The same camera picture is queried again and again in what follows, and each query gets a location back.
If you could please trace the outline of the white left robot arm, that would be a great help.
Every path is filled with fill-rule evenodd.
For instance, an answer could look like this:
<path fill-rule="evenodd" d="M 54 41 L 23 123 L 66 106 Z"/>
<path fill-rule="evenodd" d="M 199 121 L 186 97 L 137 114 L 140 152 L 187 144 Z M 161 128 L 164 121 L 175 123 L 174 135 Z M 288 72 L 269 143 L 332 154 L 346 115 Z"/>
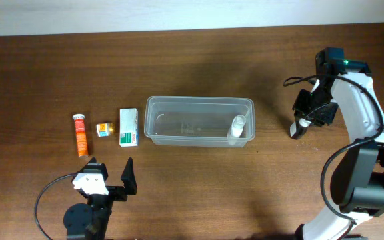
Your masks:
<path fill-rule="evenodd" d="M 107 178 L 105 164 L 97 162 L 96 158 L 73 178 L 74 189 L 87 202 L 74 204 L 66 210 L 63 224 L 68 239 L 104 239 L 114 202 L 124 202 L 137 193 L 132 158 L 128 158 L 121 174 L 122 186 L 107 186 Z"/>

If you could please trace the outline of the white spray bottle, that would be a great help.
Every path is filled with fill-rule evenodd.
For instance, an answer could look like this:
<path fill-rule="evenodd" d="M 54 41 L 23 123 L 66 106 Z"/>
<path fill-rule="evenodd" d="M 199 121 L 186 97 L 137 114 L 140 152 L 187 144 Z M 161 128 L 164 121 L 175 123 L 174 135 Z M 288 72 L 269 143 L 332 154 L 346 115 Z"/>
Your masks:
<path fill-rule="evenodd" d="M 237 140 L 242 135 L 246 122 L 247 122 L 247 119 L 244 115 L 237 115 L 233 119 L 232 124 L 227 133 L 228 144 L 230 145 L 236 144 Z"/>

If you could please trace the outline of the orange effervescent tablet tube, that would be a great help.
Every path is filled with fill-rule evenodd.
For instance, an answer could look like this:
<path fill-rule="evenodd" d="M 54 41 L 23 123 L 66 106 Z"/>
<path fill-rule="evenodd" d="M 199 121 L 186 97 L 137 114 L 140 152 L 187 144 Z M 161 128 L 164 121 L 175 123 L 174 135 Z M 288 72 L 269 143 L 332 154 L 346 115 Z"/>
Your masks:
<path fill-rule="evenodd" d="M 85 116 L 83 114 L 74 114 L 73 121 L 75 124 L 75 136 L 77 142 L 78 157 L 86 158 L 89 156 L 89 152 L 85 130 Z"/>

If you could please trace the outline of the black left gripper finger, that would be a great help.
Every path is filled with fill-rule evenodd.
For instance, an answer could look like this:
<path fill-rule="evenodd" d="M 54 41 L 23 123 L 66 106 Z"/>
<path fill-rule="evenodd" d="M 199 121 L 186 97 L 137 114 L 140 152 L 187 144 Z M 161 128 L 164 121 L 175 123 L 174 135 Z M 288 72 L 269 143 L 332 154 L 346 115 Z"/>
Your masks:
<path fill-rule="evenodd" d="M 133 168 L 133 159 L 130 157 L 127 160 L 126 166 L 121 175 L 121 180 L 124 184 L 125 194 L 126 195 L 136 195 L 137 194 L 137 182 L 135 180 L 134 168 Z"/>
<path fill-rule="evenodd" d="M 106 182 L 108 178 L 106 165 L 98 162 L 94 157 L 92 157 L 91 160 L 79 170 L 79 172 L 80 174 L 83 174 L 87 181 L 97 181 L 98 179 L 102 179 Z"/>

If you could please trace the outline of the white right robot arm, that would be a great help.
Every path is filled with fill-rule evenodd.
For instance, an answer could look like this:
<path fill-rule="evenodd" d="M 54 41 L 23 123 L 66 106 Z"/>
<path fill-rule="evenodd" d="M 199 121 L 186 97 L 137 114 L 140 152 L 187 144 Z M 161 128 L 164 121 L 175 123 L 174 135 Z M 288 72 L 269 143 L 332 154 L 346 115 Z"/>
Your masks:
<path fill-rule="evenodd" d="M 346 59 L 316 61 L 293 106 L 290 136 L 300 139 L 312 125 L 331 123 L 341 111 L 350 143 L 332 154 L 320 176 L 325 207 L 295 232 L 297 239 L 344 239 L 358 225 L 384 214 L 384 113 L 368 65 Z"/>

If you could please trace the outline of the dark bottle white cap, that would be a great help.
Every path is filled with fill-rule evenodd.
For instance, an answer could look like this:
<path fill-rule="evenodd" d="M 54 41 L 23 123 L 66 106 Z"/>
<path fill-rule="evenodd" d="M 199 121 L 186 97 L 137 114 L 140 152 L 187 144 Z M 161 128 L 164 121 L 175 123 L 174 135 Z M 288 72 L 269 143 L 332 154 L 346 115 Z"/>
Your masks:
<path fill-rule="evenodd" d="M 302 136 L 304 136 L 310 125 L 311 122 L 306 119 L 301 118 L 299 120 L 296 120 L 290 126 L 290 137 L 295 140 L 302 138 Z"/>

